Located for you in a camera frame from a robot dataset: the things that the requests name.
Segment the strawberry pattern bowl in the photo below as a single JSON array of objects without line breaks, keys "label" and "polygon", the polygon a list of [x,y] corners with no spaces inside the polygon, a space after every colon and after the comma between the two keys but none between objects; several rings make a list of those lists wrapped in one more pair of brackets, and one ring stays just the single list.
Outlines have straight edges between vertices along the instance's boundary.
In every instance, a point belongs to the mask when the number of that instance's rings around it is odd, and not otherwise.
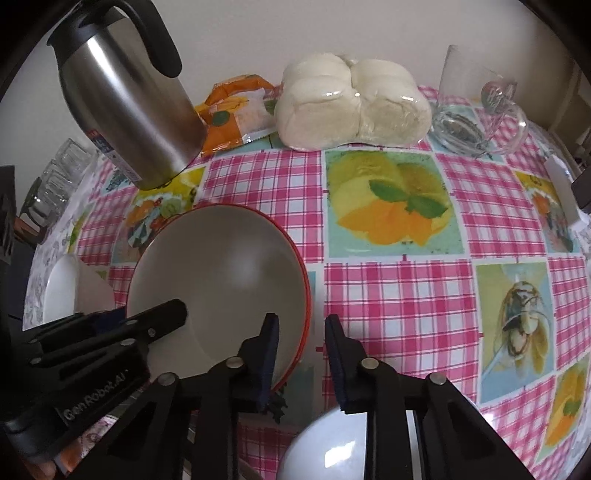
[{"label": "strawberry pattern bowl", "polygon": [[160,230],[134,268],[126,311],[133,316],[173,299],[187,317],[150,345],[153,377],[206,372],[259,334],[269,313],[280,320],[273,388],[301,359],[311,326],[308,272],[290,236],[258,210],[206,205]]}]

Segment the light blue bowl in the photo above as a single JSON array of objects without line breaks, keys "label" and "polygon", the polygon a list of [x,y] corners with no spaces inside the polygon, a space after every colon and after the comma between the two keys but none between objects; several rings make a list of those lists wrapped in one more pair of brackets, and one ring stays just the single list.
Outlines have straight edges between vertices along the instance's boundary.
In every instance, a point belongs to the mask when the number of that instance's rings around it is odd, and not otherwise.
[{"label": "light blue bowl", "polygon": [[345,388],[308,425],[280,479],[494,479],[512,453],[476,405],[441,375]]}]

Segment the floral pink rimmed plate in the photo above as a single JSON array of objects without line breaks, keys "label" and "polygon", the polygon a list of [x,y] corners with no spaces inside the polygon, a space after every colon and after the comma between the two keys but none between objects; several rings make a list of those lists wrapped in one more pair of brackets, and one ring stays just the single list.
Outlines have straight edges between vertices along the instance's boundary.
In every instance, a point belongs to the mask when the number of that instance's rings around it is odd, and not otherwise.
[{"label": "floral pink rimmed plate", "polygon": [[116,417],[106,415],[67,446],[56,459],[56,464],[61,472],[68,476],[116,421]]}]

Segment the small white bowl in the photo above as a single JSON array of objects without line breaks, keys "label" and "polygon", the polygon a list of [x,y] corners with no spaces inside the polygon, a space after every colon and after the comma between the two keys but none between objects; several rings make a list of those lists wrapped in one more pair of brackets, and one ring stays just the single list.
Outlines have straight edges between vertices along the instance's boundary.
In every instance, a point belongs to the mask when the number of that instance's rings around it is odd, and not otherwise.
[{"label": "small white bowl", "polygon": [[77,256],[66,254],[56,262],[45,289],[44,323],[114,308],[111,286]]}]

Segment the grey floral under cloth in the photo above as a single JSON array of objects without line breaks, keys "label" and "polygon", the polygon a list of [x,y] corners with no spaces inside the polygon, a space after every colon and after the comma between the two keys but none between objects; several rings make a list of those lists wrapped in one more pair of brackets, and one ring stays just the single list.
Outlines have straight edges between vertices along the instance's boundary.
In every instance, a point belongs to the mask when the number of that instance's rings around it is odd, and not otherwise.
[{"label": "grey floral under cloth", "polygon": [[44,241],[36,247],[29,272],[25,295],[23,330],[28,330],[44,323],[43,303],[49,275],[55,263],[69,252],[70,240],[75,224],[85,223],[94,208],[90,200],[94,185],[80,185],[68,202],[63,214],[57,217],[48,229]]}]

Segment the pink checkered fruit tablecloth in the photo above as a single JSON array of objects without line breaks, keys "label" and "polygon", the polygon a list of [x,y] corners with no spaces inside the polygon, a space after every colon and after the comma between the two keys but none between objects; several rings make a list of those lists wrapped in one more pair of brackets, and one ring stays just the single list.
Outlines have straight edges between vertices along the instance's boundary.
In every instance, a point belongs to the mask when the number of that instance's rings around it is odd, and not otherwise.
[{"label": "pink checkered fruit tablecloth", "polygon": [[287,409],[280,422],[238,428],[239,455],[263,478],[335,407],[324,340],[335,314],[398,372],[445,374],[534,477],[564,479],[590,444],[590,284],[545,153],[534,137],[475,159],[432,138],[297,152],[270,135],[149,191],[103,159],[80,192],[68,249],[123,305],[149,243],[194,208],[242,205],[290,235],[311,287],[308,319],[281,328]]}]

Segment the clear drinking glass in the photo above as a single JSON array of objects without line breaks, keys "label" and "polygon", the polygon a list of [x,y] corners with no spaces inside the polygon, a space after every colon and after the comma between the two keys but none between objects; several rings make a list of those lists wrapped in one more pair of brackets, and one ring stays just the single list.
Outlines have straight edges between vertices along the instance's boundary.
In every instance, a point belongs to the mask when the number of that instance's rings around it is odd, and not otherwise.
[{"label": "clear drinking glass", "polygon": [[98,151],[66,140],[45,167],[41,182],[55,205],[65,205],[80,185],[86,170],[98,158]]}]

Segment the orange snack packet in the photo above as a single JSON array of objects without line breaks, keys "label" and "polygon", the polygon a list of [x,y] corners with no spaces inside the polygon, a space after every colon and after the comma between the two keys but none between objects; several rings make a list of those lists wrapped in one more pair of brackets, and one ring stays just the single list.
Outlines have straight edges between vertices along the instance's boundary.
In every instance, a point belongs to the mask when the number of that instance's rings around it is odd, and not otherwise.
[{"label": "orange snack packet", "polygon": [[204,102],[194,106],[206,126],[200,156],[242,147],[274,133],[274,108],[279,97],[280,86],[256,74],[214,84]]}]

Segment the bag of white buns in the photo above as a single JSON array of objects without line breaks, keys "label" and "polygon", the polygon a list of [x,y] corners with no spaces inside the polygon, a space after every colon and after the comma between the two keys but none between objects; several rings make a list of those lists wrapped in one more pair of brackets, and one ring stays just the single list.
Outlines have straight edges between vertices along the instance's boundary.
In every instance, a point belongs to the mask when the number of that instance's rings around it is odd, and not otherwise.
[{"label": "bag of white buns", "polygon": [[427,135],[432,108],[398,63],[318,53],[284,69],[274,120],[281,142],[294,150],[399,147]]}]

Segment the stainless steel thermos jug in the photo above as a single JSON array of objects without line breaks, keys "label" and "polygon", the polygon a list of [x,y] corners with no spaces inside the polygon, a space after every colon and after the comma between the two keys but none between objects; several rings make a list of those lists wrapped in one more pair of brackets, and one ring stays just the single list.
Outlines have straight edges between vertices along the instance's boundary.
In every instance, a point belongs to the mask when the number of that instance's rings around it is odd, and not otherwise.
[{"label": "stainless steel thermos jug", "polygon": [[79,128],[141,190],[160,187],[206,139],[182,62],[150,1],[81,1],[47,40]]}]

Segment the white power strip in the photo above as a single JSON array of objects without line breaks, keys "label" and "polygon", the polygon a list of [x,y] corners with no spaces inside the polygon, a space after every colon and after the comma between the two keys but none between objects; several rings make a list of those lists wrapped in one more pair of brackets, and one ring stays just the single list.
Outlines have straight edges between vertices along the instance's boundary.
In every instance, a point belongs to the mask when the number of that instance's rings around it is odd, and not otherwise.
[{"label": "white power strip", "polygon": [[573,178],[567,165],[555,154],[550,154],[544,166],[562,205],[568,226],[574,232],[585,230],[589,225],[589,216],[578,208],[571,189]]}]

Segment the clear glass mug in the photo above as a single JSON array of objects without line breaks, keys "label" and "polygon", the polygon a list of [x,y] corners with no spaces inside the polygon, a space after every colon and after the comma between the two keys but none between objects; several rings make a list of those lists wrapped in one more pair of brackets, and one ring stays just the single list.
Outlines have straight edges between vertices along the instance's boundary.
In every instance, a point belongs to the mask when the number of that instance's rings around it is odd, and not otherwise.
[{"label": "clear glass mug", "polygon": [[484,66],[471,51],[448,47],[433,110],[432,136],[446,149],[473,158],[511,154],[529,133],[514,101],[517,83]]}]

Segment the black power adapter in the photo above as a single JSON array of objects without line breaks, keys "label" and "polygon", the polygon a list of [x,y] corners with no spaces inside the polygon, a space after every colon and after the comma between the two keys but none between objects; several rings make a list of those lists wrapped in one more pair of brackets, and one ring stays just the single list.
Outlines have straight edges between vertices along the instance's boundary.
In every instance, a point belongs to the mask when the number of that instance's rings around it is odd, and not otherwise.
[{"label": "black power adapter", "polygon": [[583,171],[571,184],[571,190],[578,208],[591,214],[591,176],[590,171]]}]

